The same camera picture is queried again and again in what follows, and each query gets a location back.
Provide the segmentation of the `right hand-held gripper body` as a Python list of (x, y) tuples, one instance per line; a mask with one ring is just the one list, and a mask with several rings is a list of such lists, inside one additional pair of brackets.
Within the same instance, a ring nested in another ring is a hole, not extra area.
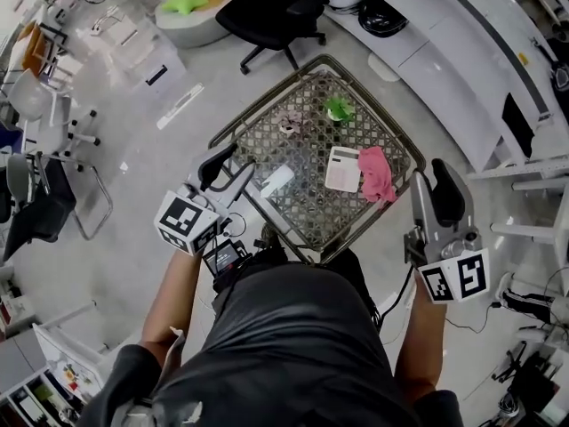
[(420, 273), (434, 304), (464, 302), (489, 290), (488, 249), (475, 227), (431, 241), (420, 228), (404, 236), (405, 260)]

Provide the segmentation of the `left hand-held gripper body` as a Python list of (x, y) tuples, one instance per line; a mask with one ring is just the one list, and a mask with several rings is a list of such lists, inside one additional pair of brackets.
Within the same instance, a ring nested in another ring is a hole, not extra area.
[(195, 255), (228, 226), (234, 202), (233, 187), (202, 191), (185, 182), (176, 191), (167, 191), (154, 225), (165, 243)]

